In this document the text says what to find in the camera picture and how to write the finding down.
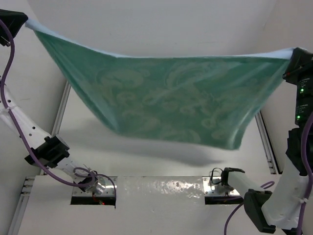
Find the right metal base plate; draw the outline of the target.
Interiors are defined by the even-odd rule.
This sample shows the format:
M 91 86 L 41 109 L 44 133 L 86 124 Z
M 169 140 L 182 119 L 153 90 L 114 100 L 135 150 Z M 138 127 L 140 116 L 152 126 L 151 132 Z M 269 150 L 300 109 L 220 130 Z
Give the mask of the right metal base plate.
M 235 197 L 240 196 L 238 191 L 234 188 L 222 186 L 220 183 L 220 176 L 205 176 L 202 178 L 203 192 L 205 196 L 211 197 Z

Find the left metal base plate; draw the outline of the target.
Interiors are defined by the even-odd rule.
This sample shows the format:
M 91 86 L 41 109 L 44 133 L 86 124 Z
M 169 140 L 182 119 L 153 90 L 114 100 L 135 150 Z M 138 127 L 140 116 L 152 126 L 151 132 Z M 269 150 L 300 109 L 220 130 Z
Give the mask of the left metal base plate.
M 98 179 L 99 180 L 86 191 L 81 191 L 79 188 L 74 188 L 72 191 L 72 196 L 89 197 L 94 193 L 96 197 L 114 197 L 114 190 L 117 189 L 117 177 L 113 176 L 108 179 L 107 177 L 99 176 Z

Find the aluminium table frame rail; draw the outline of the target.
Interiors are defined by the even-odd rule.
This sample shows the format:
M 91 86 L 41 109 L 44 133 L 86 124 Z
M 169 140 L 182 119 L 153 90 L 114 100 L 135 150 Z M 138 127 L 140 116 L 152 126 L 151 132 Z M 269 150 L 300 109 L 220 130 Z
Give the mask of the aluminium table frame rail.
M 65 86 L 53 128 L 70 156 L 100 173 L 118 177 L 200 177 L 215 168 L 237 167 L 259 184 L 277 179 L 272 149 L 261 115 L 249 124 L 239 150 L 227 151 L 177 142 L 129 139 L 106 129 L 70 85 Z M 30 194 L 13 221 L 19 234 Z

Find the light blue green pillowcase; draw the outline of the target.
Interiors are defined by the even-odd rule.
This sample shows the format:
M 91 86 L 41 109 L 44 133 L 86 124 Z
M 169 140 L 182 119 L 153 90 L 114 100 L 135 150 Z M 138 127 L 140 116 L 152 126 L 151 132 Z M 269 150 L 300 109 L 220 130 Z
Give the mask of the light blue green pillowcase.
M 240 148 L 247 126 L 282 83 L 293 52 L 131 57 L 84 46 L 35 20 L 25 25 L 112 132 L 225 150 Z

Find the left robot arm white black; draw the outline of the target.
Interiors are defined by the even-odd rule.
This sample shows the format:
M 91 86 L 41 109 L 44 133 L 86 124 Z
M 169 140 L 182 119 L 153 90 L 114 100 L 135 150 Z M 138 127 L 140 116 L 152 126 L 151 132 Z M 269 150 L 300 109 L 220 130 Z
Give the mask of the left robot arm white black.
M 0 118 L 22 140 L 28 156 L 25 160 L 41 168 L 55 180 L 83 192 L 95 193 L 99 179 L 94 171 L 69 156 L 68 145 L 58 136 L 40 128 L 13 99 L 5 84 L 15 55 L 14 38 L 27 22 L 23 12 L 0 11 L 0 44 L 10 47 L 10 55 L 0 77 Z

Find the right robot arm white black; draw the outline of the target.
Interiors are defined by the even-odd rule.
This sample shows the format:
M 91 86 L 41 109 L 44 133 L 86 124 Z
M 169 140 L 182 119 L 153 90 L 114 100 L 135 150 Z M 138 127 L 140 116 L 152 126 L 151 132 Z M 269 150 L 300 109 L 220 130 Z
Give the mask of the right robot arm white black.
M 238 168 L 225 168 L 220 184 L 234 188 L 243 198 L 246 214 L 258 229 L 273 234 L 302 234 L 306 204 L 313 189 L 313 55 L 295 48 L 283 79 L 297 87 L 296 128 L 289 131 L 287 158 L 273 192 L 255 185 Z

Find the metal base plate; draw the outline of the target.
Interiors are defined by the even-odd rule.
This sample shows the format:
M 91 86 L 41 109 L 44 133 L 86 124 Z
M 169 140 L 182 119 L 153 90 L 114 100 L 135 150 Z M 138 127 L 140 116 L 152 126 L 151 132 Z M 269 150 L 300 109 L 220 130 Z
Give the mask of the metal base plate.
M 96 197 L 114 197 L 114 190 L 117 189 L 117 177 L 113 176 L 108 179 L 107 177 L 99 176 L 98 179 L 99 180 L 86 191 L 81 191 L 79 188 L 74 188 L 72 191 L 72 196 L 89 197 L 94 193 Z
M 222 186 L 220 183 L 220 176 L 205 176 L 202 178 L 203 192 L 205 196 L 211 197 L 235 197 L 240 196 L 238 191 L 234 188 Z

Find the white front cover board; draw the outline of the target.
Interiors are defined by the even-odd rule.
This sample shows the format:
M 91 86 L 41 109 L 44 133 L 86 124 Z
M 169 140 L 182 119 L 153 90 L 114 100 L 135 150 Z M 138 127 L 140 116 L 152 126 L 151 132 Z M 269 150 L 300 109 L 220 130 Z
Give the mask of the white front cover board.
M 21 235 L 256 235 L 244 209 L 206 205 L 200 177 L 118 177 L 115 206 L 72 205 L 72 188 L 34 180 Z

